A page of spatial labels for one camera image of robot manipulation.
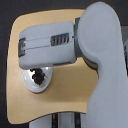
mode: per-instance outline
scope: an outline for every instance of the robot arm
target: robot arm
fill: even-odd
[[[62,22],[21,32],[20,67],[32,69],[74,63],[77,56],[73,26],[72,22]],[[81,16],[76,35],[84,59],[98,65],[99,80],[87,107],[87,128],[127,128],[127,73],[115,11],[102,2],[92,4]]]

